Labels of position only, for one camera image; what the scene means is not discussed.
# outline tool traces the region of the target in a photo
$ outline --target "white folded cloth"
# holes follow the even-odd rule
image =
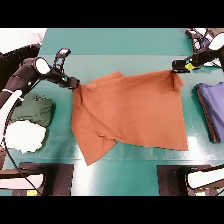
[[[42,147],[46,128],[32,122],[16,121],[6,130],[6,145],[8,148],[21,150],[22,153],[35,152]]]

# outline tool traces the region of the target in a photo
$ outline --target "green table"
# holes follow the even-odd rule
[[[70,55],[66,59],[67,75],[77,77],[82,83],[88,83],[117,70],[124,75],[132,75],[170,69],[173,60],[182,59],[184,56],[181,55],[187,56],[191,53],[182,29],[111,30],[48,29],[40,56],[51,64],[54,54],[60,48],[70,48],[77,55]],[[138,32],[147,34],[147,38]],[[155,33],[160,34],[158,38],[153,36]],[[101,43],[97,39],[100,36],[104,37]],[[123,46],[124,37],[127,38],[127,43]],[[201,69],[182,74],[181,77],[185,82],[182,102],[189,141],[187,152],[118,143],[102,159],[87,167],[71,131],[72,92],[43,81],[33,92],[51,97],[56,104],[44,147],[35,153],[24,155],[12,149],[12,156],[18,164],[74,163],[72,195],[159,195],[156,165],[224,163],[223,144],[209,141],[202,108],[195,91],[192,91],[199,82],[223,81],[222,71],[216,68]],[[7,158],[4,169],[8,168],[13,168],[13,165]],[[0,194],[10,195],[11,191],[0,191]]]

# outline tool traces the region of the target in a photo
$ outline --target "orange cloth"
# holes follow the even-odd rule
[[[87,165],[107,153],[115,140],[188,150],[182,86],[178,74],[165,70],[134,76],[115,72],[75,89],[72,131]]]

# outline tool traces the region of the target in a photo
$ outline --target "folded cloth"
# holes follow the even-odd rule
[[[204,101],[204,108],[207,110],[207,117],[210,117],[217,141],[224,142],[224,82],[216,85],[199,83],[196,87]]]
[[[16,121],[6,129],[7,148],[20,150],[22,153],[35,152],[42,147],[46,129],[30,121]]]
[[[52,120],[52,105],[53,102],[51,99],[29,93],[24,97],[22,105],[15,108],[11,116],[11,121],[29,120],[34,124],[48,127]]]
[[[73,91],[72,130],[87,165],[115,140],[188,150],[180,91],[171,70],[123,76],[115,72]]]
[[[206,122],[207,122],[207,125],[208,125],[208,129],[209,129],[209,133],[210,133],[210,136],[211,136],[211,140],[213,142],[219,142],[220,140],[219,140],[218,136],[216,135],[214,126],[213,126],[212,121],[211,121],[210,114],[209,114],[207,106],[206,106],[206,102],[204,101],[204,98],[203,98],[203,96],[200,93],[198,85],[196,86],[196,92],[197,92],[197,95],[198,95],[198,99],[199,99],[199,101],[201,103],[202,109],[204,111],[204,115],[205,115],[205,119],[206,119]]]

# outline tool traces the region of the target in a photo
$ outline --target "stack of folded clothes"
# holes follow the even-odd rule
[[[224,82],[196,85],[213,142],[224,142]]]

